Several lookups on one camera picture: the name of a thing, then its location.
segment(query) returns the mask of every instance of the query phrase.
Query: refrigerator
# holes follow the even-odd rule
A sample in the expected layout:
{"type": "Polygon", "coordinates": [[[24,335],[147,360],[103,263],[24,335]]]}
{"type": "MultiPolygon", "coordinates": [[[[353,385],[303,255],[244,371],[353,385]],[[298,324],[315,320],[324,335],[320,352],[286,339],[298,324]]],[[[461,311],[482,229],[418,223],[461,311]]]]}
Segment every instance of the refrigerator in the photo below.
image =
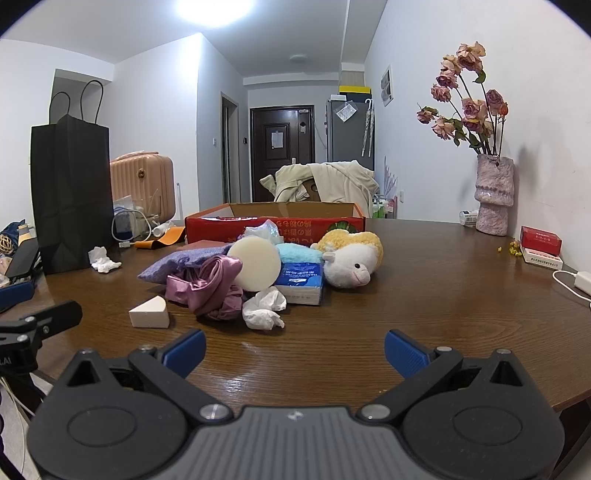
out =
{"type": "Polygon", "coordinates": [[[365,168],[374,170],[375,144],[373,138],[371,139],[371,156],[369,156],[369,141],[365,143],[365,154],[363,157],[361,156],[363,135],[365,133],[365,115],[369,104],[363,102],[354,103],[357,111],[346,122],[343,122],[335,113],[335,107],[344,106],[345,102],[342,100],[329,100],[326,102],[328,161],[357,160],[365,168]]]}

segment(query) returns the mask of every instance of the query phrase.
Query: clear plastic bag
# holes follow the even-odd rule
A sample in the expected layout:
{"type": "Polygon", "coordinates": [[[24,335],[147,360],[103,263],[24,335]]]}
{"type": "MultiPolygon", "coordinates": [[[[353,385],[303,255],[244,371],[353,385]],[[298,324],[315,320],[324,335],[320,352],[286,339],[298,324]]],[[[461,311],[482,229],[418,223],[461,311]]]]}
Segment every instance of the clear plastic bag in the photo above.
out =
{"type": "Polygon", "coordinates": [[[244,235],[242,236],[251,235],[265,238],[271,241],[271,243],[274,245],[284,243],[283,237],[279,234],[279,229],[277,228],[277,225],[271,220],[267,220],[265,223],[259,226],[247,226],[244,229],[244,235]]]}

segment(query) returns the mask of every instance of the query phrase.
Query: stuffed sheep toy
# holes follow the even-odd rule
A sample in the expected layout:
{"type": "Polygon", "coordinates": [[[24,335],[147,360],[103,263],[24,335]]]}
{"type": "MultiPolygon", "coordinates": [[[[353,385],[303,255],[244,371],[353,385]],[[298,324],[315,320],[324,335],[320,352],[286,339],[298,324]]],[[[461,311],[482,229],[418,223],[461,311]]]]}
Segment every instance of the stuffed sheep toy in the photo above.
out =
{"type": "Polygon", "coordinates": [[[337,288],[367,285],[384,256],[382,242],[372,232],[349,233],[335,229],[311,247],[323,253],[324,277],[337,288]]]}

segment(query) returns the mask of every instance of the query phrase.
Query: plastic bag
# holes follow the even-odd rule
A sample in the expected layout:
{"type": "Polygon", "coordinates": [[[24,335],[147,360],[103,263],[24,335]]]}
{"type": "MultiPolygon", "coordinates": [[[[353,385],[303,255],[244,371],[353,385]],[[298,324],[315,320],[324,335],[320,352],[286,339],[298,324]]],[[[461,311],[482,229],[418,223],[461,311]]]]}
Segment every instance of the plastic bag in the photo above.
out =
{"type": "Polygon", "coordinates": [[[345,102],[345,105],[342,108],[339,108],[335,113],[343,122],[346,122],[355,114],[356,111],[357,107],[355,106],[355,104],[349,101],[345,102]]]}
{"type": "Polygon", "coordinates": [[[260,236],[261,238],[269,240],[274,245],[284,243],[283,237],[279,234],[277,225],[271,220],[267,220],[265,223],[259,226],[247,226],[244,229],[244,235],[242,236],[244,237],[251,235],[260,236]]]}

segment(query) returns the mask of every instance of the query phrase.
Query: round sponge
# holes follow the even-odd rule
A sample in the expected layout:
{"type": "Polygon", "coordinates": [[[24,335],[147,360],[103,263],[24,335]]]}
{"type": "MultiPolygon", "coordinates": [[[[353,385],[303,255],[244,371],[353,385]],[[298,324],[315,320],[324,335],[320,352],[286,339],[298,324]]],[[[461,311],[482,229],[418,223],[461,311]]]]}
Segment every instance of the round sponge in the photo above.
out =
{"type": "Polygon", "coordinates": [[[242,261],[236,284],[246,291],[261,291],[275,283],[281,272],[279,250],[269,240],[246,236],[231,246],[229,257],[242,261]]]}

